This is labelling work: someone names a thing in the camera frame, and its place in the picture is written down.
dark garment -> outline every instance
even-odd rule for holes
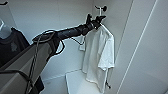
[[[11,31],[10,36],[7,38],[0,38],[0,68],[22,52],[25,48],[30,46],[20,31],[16,30],[15,28],[11,28]],[[39,77],[34,85],[34,88],[32,89],[32,91],[36,90],[36,93],[32,92],[31,94],[39,94],[39,92],[43,89],[44,85]]]

robotic arm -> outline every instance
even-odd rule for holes
[[[86,35],[92,29],[98,29],[101,26],[100,23],[103,18],[105,18],[105,16],[97,16],[95,20],[91,20],[91,15],[88,14],[86,24],[60,31],[49,30],[38,35],[33,39],[34,43],[31,46],[4,65],[0,71],[18,70],[28,75],[34,84],[49,58],[61,53],[56,53],[60,41],[62,42],[62,40],[67,38]],[[26,88],[27,81],[20,73],[0,73],[0,94],[25,94],[25,91],[31,90],[29,87]]]

white wall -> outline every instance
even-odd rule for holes
[[[48,29],[60,30],[84,24],[92,13],[92,0],[8,0],[17,25],[30,43],[32,38]],[[79,44],[67,39],[66,48],[50,59],[41,76],[43,80],[79,70],[83,52]]]
[[[156,0],[118,94],[166,93],[168,89],[167,5],[167,0]]]
[[[4,23],[9,27],[16,27],[13,16],[9,9],[8,4],[5,6],[0,6],[0,18],[4,21]]]
[[[155,1],[133,1],[111,77],[112,89],[106,94],[166,92],[167,1],[158,0],[154,7]]]

white wardrobe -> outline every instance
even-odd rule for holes
[[[115,40],[115,67],[109,70],[105,94],[164,94],[168,90],[167,0],[8,0],[0,18],[20,30],[29,43],[45,30],[84,24],[95,6],[107,6],[102,21]],[[84,53],[73,40],[50,59],[41,73],[41,94],[69,94],[65,74],[81,70]]]

white shirt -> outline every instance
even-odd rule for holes
[[[80,50],[85,51],[82,71],[87,73],[86,80],[95,82],[104,93],[108,68],[114,67],[113,35],[102,25],[87,34]]]

